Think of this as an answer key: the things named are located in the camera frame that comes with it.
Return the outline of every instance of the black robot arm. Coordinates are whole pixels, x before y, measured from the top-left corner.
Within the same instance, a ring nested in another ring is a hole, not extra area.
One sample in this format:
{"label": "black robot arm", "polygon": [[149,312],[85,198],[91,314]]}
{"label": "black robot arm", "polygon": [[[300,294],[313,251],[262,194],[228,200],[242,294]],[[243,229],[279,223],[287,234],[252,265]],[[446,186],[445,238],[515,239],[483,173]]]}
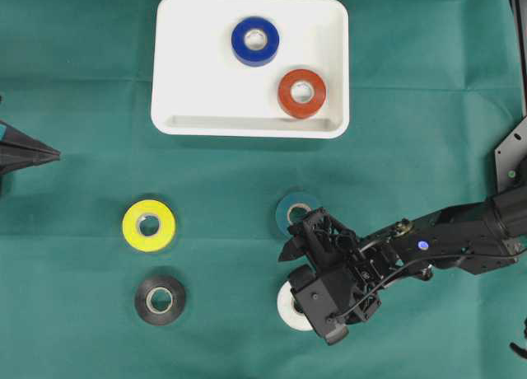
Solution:
{"label": "black robot arm", "polygon": [[303,255],[309,265],[289,274],[291,293],[315,332],[328,344],[347,325],[368,321],[380,306],[378,291],[402,278],[427,281],[432,267],[482,274],[517,262],[527,234],[527,158],[513,185],[478,204],[444,208],[404,219],[359,237],[323,208],[289,227],[280,261]]}
{"label": "black robot arm", "polygon": [[[524,337],[527,339],[527,319],[525,320],[525,329],[524,329]],[[510,345],[513,352],[518,354],[518,356],[525,358],[527,360],[527,349],[523,349],[514,342],[511,342]]]}

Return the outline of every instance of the red tape roll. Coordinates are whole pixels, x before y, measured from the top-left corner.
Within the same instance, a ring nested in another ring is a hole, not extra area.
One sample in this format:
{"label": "red tape roll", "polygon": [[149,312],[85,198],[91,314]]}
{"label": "red tape roll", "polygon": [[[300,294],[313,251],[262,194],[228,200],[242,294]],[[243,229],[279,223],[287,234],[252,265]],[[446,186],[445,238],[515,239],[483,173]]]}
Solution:
{"label": "red tape roll", "polygon": [[[309,101],[301,103],[295,101],[291,89],[298,82],[307,82],[311,85],[313,96]],[[314,115],[326,100],[326,86],[322,78],[316,73],[303,68],[298,68],[286,74],[278,86],[278,101],[282,109],[291,117],[306,119]]]}

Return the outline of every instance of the white tape roll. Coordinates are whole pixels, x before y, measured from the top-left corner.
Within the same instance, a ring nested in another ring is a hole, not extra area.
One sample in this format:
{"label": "white tape roll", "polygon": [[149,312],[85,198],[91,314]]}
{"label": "white tape roll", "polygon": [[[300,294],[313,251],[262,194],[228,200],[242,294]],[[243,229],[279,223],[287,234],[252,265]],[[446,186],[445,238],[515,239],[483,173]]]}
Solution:
{"label": "white tape roll", "polygon": [[291,294],[291,284],[285,282],[278,292],[278,314],[282,320],[294,330],[311,331],[310,322],[305,315],[295,309],[295,298]]}

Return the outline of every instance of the blue led light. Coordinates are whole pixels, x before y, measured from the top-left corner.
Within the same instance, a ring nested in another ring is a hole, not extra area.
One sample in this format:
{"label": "blue led light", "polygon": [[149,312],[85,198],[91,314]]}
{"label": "blue led light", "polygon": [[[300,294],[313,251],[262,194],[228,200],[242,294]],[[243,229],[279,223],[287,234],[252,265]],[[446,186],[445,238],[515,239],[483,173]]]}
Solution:
{"label": "blue led light", "polygon": [[428,250],[429,245],[426,241],[419,241],[417,247],[419,247],[419,250]]}

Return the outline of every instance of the teal tape roll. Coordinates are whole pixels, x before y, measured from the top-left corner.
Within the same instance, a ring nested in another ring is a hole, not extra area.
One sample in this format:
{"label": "teal tape roll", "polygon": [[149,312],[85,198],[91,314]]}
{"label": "teal tape roll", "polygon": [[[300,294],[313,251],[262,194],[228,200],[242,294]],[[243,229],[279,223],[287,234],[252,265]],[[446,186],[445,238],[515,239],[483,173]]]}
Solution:
{"label": "teal tape roll", "polygon": [[284,196],[277,206],[276,219],[278,228],[285,236],[290,236],[287,229],[295,221],[301,219],[297,217],[297,214],[307,214],[319,207],[319,200],[305,192],[293,192]]}

